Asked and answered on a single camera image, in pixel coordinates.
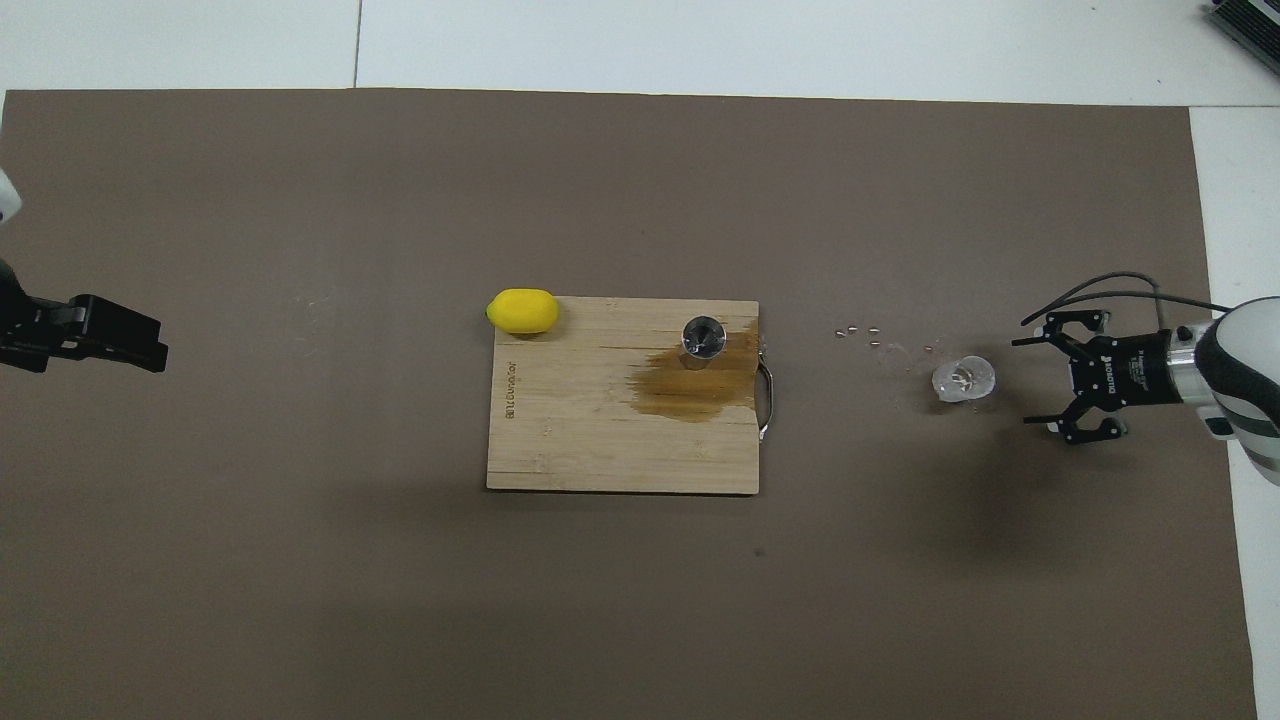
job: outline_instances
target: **white table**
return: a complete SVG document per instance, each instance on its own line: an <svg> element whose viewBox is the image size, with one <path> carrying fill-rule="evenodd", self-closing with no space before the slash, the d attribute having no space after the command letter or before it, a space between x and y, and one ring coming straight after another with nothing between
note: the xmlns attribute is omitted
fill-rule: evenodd
<svg viewBox="0 0 1280 720"><path fill-rule="evenodd" d="M1213 300L1280 295L1280 77L1192 0L0 1L0 88L352 86L1188 105ZM1230 461L1280 717L1280 488Z"/></svg>

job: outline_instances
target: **robotic arm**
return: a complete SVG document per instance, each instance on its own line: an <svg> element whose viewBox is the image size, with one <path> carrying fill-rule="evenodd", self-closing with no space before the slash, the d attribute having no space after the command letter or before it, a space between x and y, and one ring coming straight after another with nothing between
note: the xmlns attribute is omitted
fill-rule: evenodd
<svg viewBox="0 0 1280 720"><path fill-rule="evenodd" d="M20 208L18 191L0 170L0 223ZM68 302L31 297L0 260L0 363L5 365L44 373L50 357L100 357L160 373L169 347L159 337L159 320L96 295L77 295Z"/></svg>
<svg viewBox="0 0 1280 720"><path fill-rule="evenodd" d="M1033 337L1014 341L1065 352L1075 395L1061 414L1024 423L1046 423L1070 445L1117 439L1128 432L1117 415L1123 407L1181 402L1196 409L1213 437L1239 439L1258 471L1280 486L1280 297L1144 336L1110 337L1108 319L1105 310L1048 313ZM1062 331L1069 323L1094 336L1080 342ZM1080 428L1078 420L1094 407L1108 416L1097 428Z"/></svg>

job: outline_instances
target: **metal cup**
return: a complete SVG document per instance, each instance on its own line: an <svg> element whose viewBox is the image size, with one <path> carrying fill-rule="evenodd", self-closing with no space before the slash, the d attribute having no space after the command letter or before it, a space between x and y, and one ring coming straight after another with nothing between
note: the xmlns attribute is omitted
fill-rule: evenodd
<svg viewBox="0 0 1280 720"><path fill-rule="evenodd" d="M685 368L700 370L724 350L724 343L728 342L728 333L724 331L724 325L716 318L699 315L685 324L685 332L681 333L680 342L685 348L685 357L682 357Z"/></svg>

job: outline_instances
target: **white robot part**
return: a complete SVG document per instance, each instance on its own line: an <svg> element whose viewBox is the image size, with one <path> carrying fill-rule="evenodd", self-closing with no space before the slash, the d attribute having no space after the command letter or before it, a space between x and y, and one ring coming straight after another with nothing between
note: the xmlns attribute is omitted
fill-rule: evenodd
<svg viewBox="0 0 1280 720"><path fill-rule="evenodd" d="M1215 430L1207 418L1206 425L1217 437L1239 439L1262 477L1280 486L1280 297L1261 297L1219 318L1196 343L1196 369L1230 433Z"/></svg>
<svg viewBox="0 0 1280 720"><path fill-rule="evenodd" d="M1262 410L1239 397L1219 395L1217 402L1253 466L1263 478L1280 486L1280 433L1276 425Z"/></svg>
<svg viewBox="0 0 1280 720"><path fill-rule="evenodd" d="M0 169L0 223L8 223L9 218L17 215L19 209L22 209L22 197L18 196L18 188Z"/></svg>

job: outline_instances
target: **black cable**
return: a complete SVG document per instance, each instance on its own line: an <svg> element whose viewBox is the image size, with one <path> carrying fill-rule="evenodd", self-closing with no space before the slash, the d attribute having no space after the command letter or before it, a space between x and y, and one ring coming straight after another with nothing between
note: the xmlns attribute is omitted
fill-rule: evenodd
<svg viewBox="0 0 1280 720"><path fill-rule="evenodd" d="M1065 305L1074 305L1076 302L1085 302L1085 301L1089 301L1089 300L1101 300L1103 297L1151 297L1151 299L1155 299L1155 300L1164 300L1166 302L1176 302L1179 305L1192 305L1192 306L1196 306L1196 307L1204 307L1206 310L1216 310L1219 313L1230 313L1231 311L1231 307L1225 307L1222 305L1215 305L1212 302L1204 302L1203 300L1193 300L1190 297L1179 297L1176 295L1165 295L1162 292L1144 292L1144 291L1140 291L1140 290L1107 290L1107 291L1103 291L1103 292L1091 292L1088 295L1078 295L1075 297L1069 297L1069 299L1065 299L1065 300L1057 300L1057 301L1050 302L1048 305L1046 305L1041 310L1036 311L1034 314L1028 315L1027 318L1023 318L1023 322L1020 324L1025 325L1025 324L1030 323L1032 320L1034 320L1036 318L1039 318L1044 313L1050 313L1050 311L1057 310L1059 307L1062 307Z"/></svg>
<svg viewBox="0 0 1280 720"><path fill-rule="evenodd" d="M1094 275L1094 277L1084 281L1083 283L1073 287L1071 290L1064 292L1062 295L1059 295L1057 297L1055 297L1053 300L1051 300L1048 305L1046 305L1046 306L1041 307L1039 310L1037 310L1036 313L1033 313L1030 315L1030 318L1033 318L1033 319L1034 318L1039 318L1044 313L1048 313L1053 307L1057 307L1057 305L1055 305L1055 302L1062 302L1068 297L1071 297L1073 295L1075 295L1076 292L1080 292L1082 290L1089 287L1091 284L1100 283L1102 281L1108 281L1111 278L1138 278L1139 281L1144 281L1147 284L1151 286L1151 292L1153 292L1153 293L1158 293L1160 292L1160 283L1156 282L1156 278L1153 278L1153 277L1151 277L1151 275L1148 275L1146 273L1139 273L1139 272L1135 272L1135 270L1116 270L1114 273L1103 273L1101 275ZM1156 325L1160 329L1165 329L1165 309L1164 309L1164 306L1160 305L1160 299L1158 297L1156 297L1155 300L1156 300Z"/></svg>

